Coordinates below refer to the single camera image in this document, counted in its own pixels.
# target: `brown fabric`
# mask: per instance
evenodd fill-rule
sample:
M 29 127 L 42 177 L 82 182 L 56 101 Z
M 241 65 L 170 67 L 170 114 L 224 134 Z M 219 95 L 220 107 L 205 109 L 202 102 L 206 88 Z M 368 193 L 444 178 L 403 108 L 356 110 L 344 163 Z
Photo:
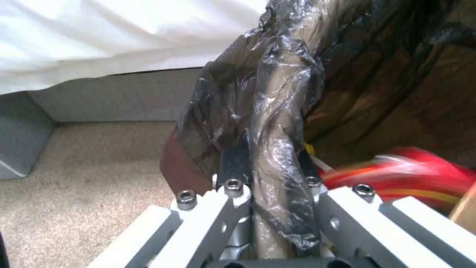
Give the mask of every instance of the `brown fabric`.
M 203 195 L 211 189 L 211 179 L 203 177 L 182 145 L 177 142 L 177 129 L 172 132 L 165 144 L 160 169 L 174 194 L 181 190 L 192 189 Z

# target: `silver metal part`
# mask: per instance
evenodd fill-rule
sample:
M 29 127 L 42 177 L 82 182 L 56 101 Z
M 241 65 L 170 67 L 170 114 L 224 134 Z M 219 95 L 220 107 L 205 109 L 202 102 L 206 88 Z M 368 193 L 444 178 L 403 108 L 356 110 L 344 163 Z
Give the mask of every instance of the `silver metal part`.
M 350 188 L 328 191 L 319 199 L 318 225 L 339 254 L 364 250 L 381 267 L 449 267 Z
M 314 204 L 317 204 L 319 202 L 319 195 L 327 192 L 327 187 L 322 183 L 321 179 L 314 176 L 307 176 L 305 182 L 314 197 Z
M 251 241 L 251 215 L 241 218 L 228 240 L 228 246 L 240 247 Z
M 229 197 L 238 197 L 243 194 L 243 183 L 238 179 L 228 179 L 224 183 L 225 194 Z
M 149 206 L 88 267 L 145 267 L 179 226 L 177 212 Z
M 185 219 L 190 217 L 190 214 L 192 214 L 192 212 L 195 210 L 195 208 L 198 206 L 198 204 L 200 204 L 202 196 L 201 195 L 196 195 L 196 198 L 197 198 L 197 205 L 195 205 L 194 208 L 189 209 L 189 210 L 180 209 L 179 205 L 177 203 L 177 199 L 174 198 L 172 200 L 172 202 L 170 203 L 170 210 L 177 211 L 178 216 L 180 217 L 180 220 L 184 221 Z
M 322 185 L 322 181 L 317 177 L 307 176 L 304 179 L 306 180 L 307 186 L 309 186 L 309 188 L 311 188 L 311 189 L 321 187 L 321 185 Z
M 241 259 L 249 254 L 250 244 L 241 247 L 227 247 L 220 256 L 220 259 Z
M 241 207 L 239 216 L 241 218 L 235 225 L 235 229 L 228 240 L 227 247 L 223 251 L 220 259 L 236 259 L 237 252 L 241 252 L 239 248 L 249 245 L 251 242 L 251 191 L 248 186 L 242 187 L 242 194 L 233 198 L 233 205 Z M 225 193 L 227 191 L 226 183 L 218 192 Z
M 354 193 L 356 193 L 358 196 L 360 196 L 362 199 L 364 199 L 368 203 L 371 203 L 372 200 L 374 200 L 375 190 L 373 189 L 372 186 L 368 184 L 365 184 L 365 183 L 356 184 L 352 187 L 352 191 L 354 191 Z
M 413 197 L 380 211 L 453 267 L 476 267 L 476 237 Z
M 201 267 L 217 260 L 239 219 L 249 214 L 250 200 L 247 186 L 235 198 L 229 198 L 223 187 L 205 193 L 149 267 Z
M 197 194 L 194 190 L 183 190 L 177 194 L 176 200 L 179 209 L 191 210 L 197 205 Z

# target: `red object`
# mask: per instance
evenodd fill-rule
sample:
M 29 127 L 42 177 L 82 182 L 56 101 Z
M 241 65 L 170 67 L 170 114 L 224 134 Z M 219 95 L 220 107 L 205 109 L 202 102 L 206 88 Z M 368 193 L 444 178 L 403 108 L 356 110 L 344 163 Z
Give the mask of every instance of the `red object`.
M 322 177 L 329 189 L 367 183 L 384 202 L 413 196 L 443 213 L 450 212 L 476 180 L 471 170 L 413 147 L 398 148 Z

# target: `screw hole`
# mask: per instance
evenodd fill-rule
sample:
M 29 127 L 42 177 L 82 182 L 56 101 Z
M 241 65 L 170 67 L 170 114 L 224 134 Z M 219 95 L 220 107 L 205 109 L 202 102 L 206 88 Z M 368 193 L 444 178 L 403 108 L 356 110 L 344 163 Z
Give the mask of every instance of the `screw hole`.
M 221 233 L 225 233 L 227 230 L 227 222 L 224 221 L 221 223 Z
M 340 221 L 338 218 L 336 218 L 335 216 L 332 216 L 329 220 L 329 223 L 330 223 L 330 226 L 334 229 L 334 230 L 339 230 L 339 226 L 340 226 Z
M 183 192 L 183 193 L 180 194 L 180 197 L 183 198 L 183 199 L 189 198 L 191 196 L 192 196 L 192 194 L 190 192 Z

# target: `plastic wrap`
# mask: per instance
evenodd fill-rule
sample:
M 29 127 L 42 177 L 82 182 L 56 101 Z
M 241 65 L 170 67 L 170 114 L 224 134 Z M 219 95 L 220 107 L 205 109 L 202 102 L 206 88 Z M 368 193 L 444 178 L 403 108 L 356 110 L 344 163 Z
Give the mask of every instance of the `plastic wrap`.
M 415 26 L 409 19 L 425 11 L 411 32 L 415 51 L 453 6 L 453 1 L 429 0 L 272 0 L 259 27 L 238 37 L 202 70 L 178 122 L 177 140 L 211 179 L 220 152 L 247 134 L 254 210 L 258 222 L 266 222 L 258 225 L 270 225 L 299 249 L 313 248 L 319 231 L 297 157 L 304 149 L 305 116 L 327 79 L 345 72 L 362 52 L 372 52 L 375 37 L 385 33 L 388 46 L 401 43 L 407 35 L 388 35 Z M 274 231 L 262 234 L 269 238 Z

